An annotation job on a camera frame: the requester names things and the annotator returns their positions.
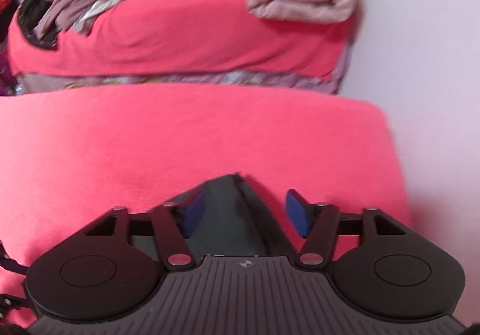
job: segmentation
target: pink bed sheet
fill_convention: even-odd
[[[0,128],[0,238],[25,265],[111,207],[143,212],[234,172],[297,249],[289,189],[410,224],[386,120],[364,102],[224,85],[90,87],[0,98]],[[341,239],[337,257],[356,241]],[[0,268],[0,293],[22,294],[21,281]]]
[[[350,23],[260,20],[245,0],[124,0],[100,15],[86,37],[60,32],[58,50],[28,44],[10,25],[14,74],[57,76],[286,72],[330,80]]]

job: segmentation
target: ribbed gray panel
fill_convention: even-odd
[[[42,317],[32,335],[458,335],[444,316],[394,324],[341,300],[321,273],[286,258],[207,257],[201,266],[169,274],[158,293],[131,315],[100,324]]]

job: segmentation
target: black and white circular logo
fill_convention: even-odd
[[[241,261],[241,262],[239,263],[239,265],[240,265],[241,267],[247,268],[247,267],[253,266],[254,264],[253,264],[253,262],[249,261],[248,259],[244,259],[243,261]]]

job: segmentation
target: bed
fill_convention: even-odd
[[[9,31],[10,65],[23,91],[196,82],[285,86],[336,93],[346,72],[351,21],[264,20],[245,0],[124,0],[89,36],[60,32],[57,50]]]
[[[411,224],[386,119],[365,102],[266,87],[85,87],[0,98],[0,128],[0,238],[25,265],[112,207],[142,212],[235,172],[297,249],[289,189]],[[356,242],[341,239],[335,255]],[[21,280],[0,268],[2,293],[21,294]]]

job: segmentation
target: pink surface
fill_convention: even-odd
[[[58,35],[58,51],[9,33],[14,74],[58,76],[224,72],[238,68],[329,80],[349,21],[334,25],[260,20],[245,0],[124,0],[100,15],[92,33]]]
[[[0,128],[0,238],[26,265],[111,207],[143,212],[233,172],[297,248],[288,189],[410,223],[385,119],[364,102],[251,86],[104,86],[0,98]],[[337,256],[355,241],[341,239]],[[21,293],[21,279],[0,269],[0,293]]]

